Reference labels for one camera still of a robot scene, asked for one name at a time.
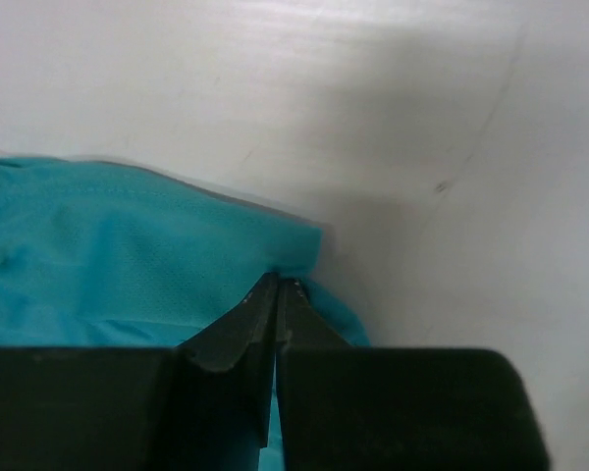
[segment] blue fabric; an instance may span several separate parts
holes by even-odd
[[[0,345],[176,345],[265,272],[303,277],[343,336],[357,318],[306,280],[321,231],[152,172],[0,160]],[[278,414],[262,470],[283,469]]]

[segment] white surface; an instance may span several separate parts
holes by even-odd
[[[589,0],[1,0],[0,150],[333,227],[375,341],[499,349],[589,471]]]

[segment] teal cloth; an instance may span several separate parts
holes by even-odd
[[[305,276],[318,228],[135,167],[0,160],[0,345],[176,345],[265,272],[304,279],[319,313],[366,344]],[[260,469],[283,469],[276,401]]]

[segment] folded cloth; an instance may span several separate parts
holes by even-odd
[[[0,345],[177,345],[265,272],[303,278],[319,313],[366,344],[355,315],[305,278],[321,236],[135,167],[1,159]],[[260,469],[281,462],[273,422]]]

